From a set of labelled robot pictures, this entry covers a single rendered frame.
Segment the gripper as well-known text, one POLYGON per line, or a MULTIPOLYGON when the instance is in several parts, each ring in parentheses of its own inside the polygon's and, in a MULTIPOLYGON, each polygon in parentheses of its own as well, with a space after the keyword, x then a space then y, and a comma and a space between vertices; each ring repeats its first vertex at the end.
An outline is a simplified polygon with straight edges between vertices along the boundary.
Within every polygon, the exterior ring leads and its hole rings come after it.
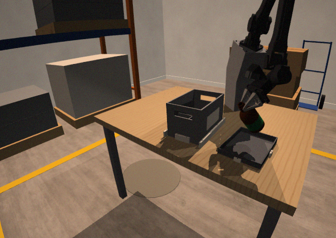
POLYGON ((265 102, 269 102, 269 98, 267 97, 267 94, 273 89, 273 86, 265 93, 264 90, 257 88, 251 84, 248 84, 247 89, 244 90, 243 96, 241 99, 241 102, 244 102, 246 96, 248 96, 248 101, 245 103, 245 106, 243 107, 243 111, 248 111, 254 108, 258 108, 263 106, 265 102), (248 107, 249 104, 256 102, 255 105, 252 105, 248 107), (247 108, 248 107, 248 108, 247 108))

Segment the black crate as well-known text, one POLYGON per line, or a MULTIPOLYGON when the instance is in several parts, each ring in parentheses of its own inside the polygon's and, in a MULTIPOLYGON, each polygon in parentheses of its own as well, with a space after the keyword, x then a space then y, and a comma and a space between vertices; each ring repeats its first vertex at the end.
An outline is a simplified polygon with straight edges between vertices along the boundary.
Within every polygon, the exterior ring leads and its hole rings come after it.
POLYGON ((199 142, 223 119, 224 93, 193 89, 166 103, 168 136, 181 134, 199 142), (216 97, 201 100, 201 95, 216 97))

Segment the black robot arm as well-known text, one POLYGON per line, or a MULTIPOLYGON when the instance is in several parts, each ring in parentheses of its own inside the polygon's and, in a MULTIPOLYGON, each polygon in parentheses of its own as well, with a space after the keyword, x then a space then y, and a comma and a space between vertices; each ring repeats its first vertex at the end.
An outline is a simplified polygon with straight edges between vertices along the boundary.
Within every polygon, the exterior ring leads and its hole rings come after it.
MULTIPOLYGON (((269 16, 276 0, 263 0, 256 14, 249 18, 248 36, 239 44, 257 52, 263 49, 260 36, 267 34, 272 22, 269 16)), ((271 70, 266 76, 261 67, 251 64, 245 77, 253 80, 251 85, 263 89, 266 93, 272 86, 287 84, 291 81, 290 66, 287 66, 287 39, 295 0, 279 0, 275 26, 264 59, 263 69, 271 70), (279 52, 276 54, 275 52, 279 52)))

